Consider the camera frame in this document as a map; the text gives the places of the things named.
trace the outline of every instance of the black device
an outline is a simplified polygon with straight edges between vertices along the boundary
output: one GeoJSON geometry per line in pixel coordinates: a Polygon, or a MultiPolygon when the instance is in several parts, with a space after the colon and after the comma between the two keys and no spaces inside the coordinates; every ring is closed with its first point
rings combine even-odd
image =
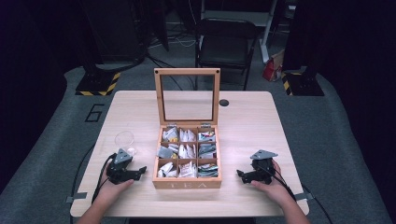
{"type": "Polygon", "coordinates": [[[132,161],[132,158],[131,155],[120,148],[116,158],[107,167],[108,180],[113,184],[119,184],[130,179],[139,180],[140,176],[146,172],[147,166],[140,168],[138,171],[127,170],[126,167],[132,161]]]}
{"type": "Polygon", "coordinates": [[[242,178],[244,184],[250,183],[252,180],[263,181],[265,184],[270,184],[272,181],[271,177],[274,176],[276,172],[272,162],[272,158],[275,156],[277,156],[277,154],[260,149],[250,157],[253,159],[251,166],[254,171],[244,173],[240,170],[236,170],[236,172],[242,178]]]}

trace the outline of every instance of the black chair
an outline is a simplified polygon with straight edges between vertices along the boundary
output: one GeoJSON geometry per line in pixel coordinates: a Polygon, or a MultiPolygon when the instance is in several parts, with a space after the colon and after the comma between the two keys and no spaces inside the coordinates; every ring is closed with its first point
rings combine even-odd
{"type": "Polygon", "coordinates": [[[195,67],[240,69],[244,82],[234,84],[243,85],[245,91],[259,33],[250,21],[202,19],[195,27],[195,67]]]}

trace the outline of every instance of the chair leg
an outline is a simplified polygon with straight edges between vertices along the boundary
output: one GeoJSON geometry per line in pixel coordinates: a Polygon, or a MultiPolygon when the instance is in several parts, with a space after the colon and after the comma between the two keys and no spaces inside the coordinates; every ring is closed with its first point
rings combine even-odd
{"type": "Polygon", "coordinates": [[[250,72],[250,67],[247,68],[247,73],[246,73],[246,76],[245,76],[244,91],[247,89],[247,86],[248,86],[248,74],[249,74],[249,72],[250,72]]]}
{"type": "Polygon", "coordinates": [[[195,76],[194,90],[198,91],[198,77],[195,76]]]}
{"type": "Polygon", "coordinates": [[[274,41],[274,37],[275,37],[275,34],[276,34],[276,30],[277,30],[277,26],[274,27],[274,30],[272,31],[271,36],[268,39],[268,42],[267,42],[268,43],[268,49],[270,49],[271,46],[272,46],[272,43],[274,41]]]}

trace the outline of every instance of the cable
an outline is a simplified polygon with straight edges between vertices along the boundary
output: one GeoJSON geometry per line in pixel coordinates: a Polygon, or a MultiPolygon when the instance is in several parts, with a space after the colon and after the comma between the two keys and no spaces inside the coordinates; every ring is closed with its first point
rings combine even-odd
{"type": "MultiPolygon", "coordinates": [[[[289,186],[286,184],[285,179],[283,178],[283,176],[280,174],[280,172],[278,172],[276,170],[276,172],[279,174],[280,178],[276,177],[275,175],[271,174],[270,172],[268,172],[266,169],[263,169],[265,172],[267,172],[270,176],[272,176],[274,179],[276,179],[277,181],[279,181],[280,184],[283,185],[283,187],[286,188],[286,190],[289,192],[290,196],[294,199],[294,201],[296,201],[293,192],[291,191],[291,189],[289,188],[289,186]]],[[[315,201],[318,203],[320,209],[323,211],[324,215],[326,216],[327,219],[329,219],[330,224],[332,224],[332,219],[330,218],[329,214],[327,213],[326,209],[324,209],[323,205],[319,202],[319,200],[312,194],[311,190],[309,190],[309,188],[304,185],[303,183],[301,183],[301,185],[303,186],[303,188],[309,193],[311,194],[312,198],[315,199],[315,201]]]]}
{"type": "MultiPolygon", "coordinates": [[[[159,59],[157,59],[157,58],[154,58],[154,57],[152,57],[152,56],[149,55],[149,54],[147,54],[147,57],[148,57],[153,63],[157,64],[157,66],[159,66],[159,67],[162,67],[162,66],[161,66],[160,64],[158,64],[158,63],[162,63],[162,64],[164,64],[164,65],[167,66],[167,67],[175,68],[173,65],[171,65],[171,64],[169,64],[169,63],[166,63],[166,62],[163,62],[163,61],[161,61],[161,60],[159,60],[159,59]]],[[[177,81],[176,81],[172,76],[169,76],[169,77],[175,82],[175,84],[178,86],[178,88],[179,88],[181,91],[183,91],[183,89],[180,87],[180,85],[177,83],[177,81]]],[[[189,80],[190,85],[191,85],[191,87],[193,88],[193,84],[192,84],[191,78],[190,78],[190,77],[187,77],[187,79],[189,80]]]]}
{"type": "Polygon", "coordinates": [[[109,156],[106,159],[105,163],[103,164],[102,170],[100,171],[100,174],[99,174],[98,183],[96,184],[95,192],[93,193],[93,196],[92,196],[92,203],[93,203],[93,201],[95,201],[96,197],[98,196],[100,188],[106,183],[106,181],[108,179],[107,178],[102,184],[100,183],[102,181],[102,175],[103,175],[103,172],[104,172],[104,170],[106,168],[106,165],[107,165],[108,161],[111,160],[111,159],[114,160],[114,158],[116,158],[116,156],[117,156],[117,153],[113,153],[111,156],[109,156]]]}
{"type": "Polygon", "coordinates": [[[315,199],[315,201],[318,203],[320,209],[323,211],[324,215],[326,216],[327,219],[329,219],[329,222],[332,224],[332,219],[330,218],[329,214],[326,212],[326,209],[324,209],[323,205],[319,202],[319,200],[317,199],[317,197],[315,197],[311,190],[309,190],[309,188],[306,187],[306,185],[304,185],[303,183],[301,183],[301,185],[303,186],[303,188],[312,195],[312,198],[315,199]]]}
{"type": "Polygon", "coordinates": [[[194,20],[194,24],[196,25],[197,21],[195,20],[194,13],[192,12],[192,7],[191,7],[191,1],[190,0],[189,0],[189,6],[190,6],[190,12],[191,12],[191,15],[192,15],[192,19],[194,20]]]}
{"type": "MultiPolygon", "coordinates": [[[[75,189],[76,189],[76,182],[77,182],[77,178],[78,178],[78,173],[79,173],[79,170],[81,169],[81,165],[82,165],[82,163],[85,161],[85,158],[87,157],[87,155],[91,152],[91,150],[93,150],[93,148],[95,147],[95,144],[93,144],[91,147],[90,147],[90,149],[85,153],[85,155],[84,155],[84,157],[82,158],[82,160],[79,162],[79,165],[78,165],[78,168],[77,168],[77,172],[76,172],[76,175],[75,175],[75,178],[74,178],[74,180],[73,180],[73,187],[72,187],[72,193],[71,193],[71,195],[72,195],[72,197],[74,198],[74,191],[75,191],[75,189]]],[[[70,224],[72,224],[73,223],[73,217],[72,217],[72,215],[70,214],[70,224]]]]}
{"type": "Polygon", "coordinates": [[[292,191],[291,188],[286,184],[286,181],[285,181],[285,179],[282,177],[281,174],[278,173],[279,176],[282,178],[282,180],[279,179],[276,175],[271,174],[271,173],[270,173],[269,171],[267,171],[266,169],[262,168],[262,170],[264,170],[268,175],[270,175],[271,177],[273,177],[275,180],[279,181],[279,183],[288,191],[290,197],[291,197],[292,199],[294,199],[294,201],[297,201],[297,200],[296,200],[296,197],[294,196],[293,191],[292,191]]]}
{"type": "Polygon", "coordinates": [[[175,38],[175,40],[177,40],[177,42],[178,42],[181,46],[186,47],[186,48],[195,45],[195,40],[183,40],[183,41],[181,41],[181,40],[179,40],[178,38],[175,38]],[[192,43],[189,44],[189,45],[184,45],[183,43],[186,43],[186,42],[192,42],[192,43]]]}

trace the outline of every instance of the tea bag packet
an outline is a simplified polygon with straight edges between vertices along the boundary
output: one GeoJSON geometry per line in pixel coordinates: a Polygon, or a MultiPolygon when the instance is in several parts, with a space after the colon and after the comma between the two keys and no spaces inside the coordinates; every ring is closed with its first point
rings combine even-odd
{"type": "Polygon", "coordinates": [[[163,146],[160,146],[157,151],[157,156],[162,159],[171,159],[173,154],[174,151],[172,149],[163,146]]]}
{"type": "Polygon", "coordinates": [[[180,130],[180,142],[195,142],[196,136],[191,130],[180,130]]]}
{"type": "Polygon", "coordinates": [[[164,142],[178,142],[177,128],[171,128],[168,131],[163,131],[164,142]]]}
{"type": "Polygon", "coordinates": [[[189,142],[195,142],[197,140],[195,133],[193,133],[191,130],[187,130],[187,136],[189,137],[189,142]]]}
{"type": "Polygon", "coordinates": [[[180,129],[180,142],[188,142],[189,136],[187,135],[187,131],[183,131],[180,129]]]}
{"type": "Polygon", "coordinates": [[[200,142],[215,142],[215,132],[198,133],[198,141],[200,142]]]}
{"type": "Polygon", "coordinates": [[[174,151],[175,153],[178,153],[178,145],[177,144],[169,144],[168,146],[169,149],[174,151]]]}
{"type": "Polygon", "coordinates": [[[187,155],[187,150],[186,148],[184,148],[183,145],[180,145],[180,147],[178,147],[178,157],[181,159],[187,159],[188,155],[187,155]]]}
{"type": "Polygon", "coordinates": [[[192,161],[179,165],[178,177],[197,177],[197,167],[192,161]]]}
{"type": "Polygon", "coordinates": [[[192,145],[192,147],[187,145],[187,157],[188,157],[188,159],[195,159],[196,158],[195,145],[192,145]]]}
{"type": "Polygon", "coordinates": [[[214,144],[201,144],[198,151],[200,159],[213,159],[215,158],[216,145],[214,144]]]}
{"type": "Polygon", "coordinates": [[[173,167],[173,163],[172,162],[168,162],[165,165],[163,165],[160,170],[158,171],[157,176],[158,177],[166,177],[166,174],[168,174],[168,172],[172,169],[173,167]]]}
{"type": "Polygon", "coordinates": [[[176,167],[174,167],[171,161],[163,165],[158,171],[158,177],[176,177],[176,175],[176,167]]]}
{"type": "Polygon", "coordinates": [[[198,176],[200,177],[215,177],[219,175],[219,167],[216,164],[209,163],[198,166],[198,176]]]}

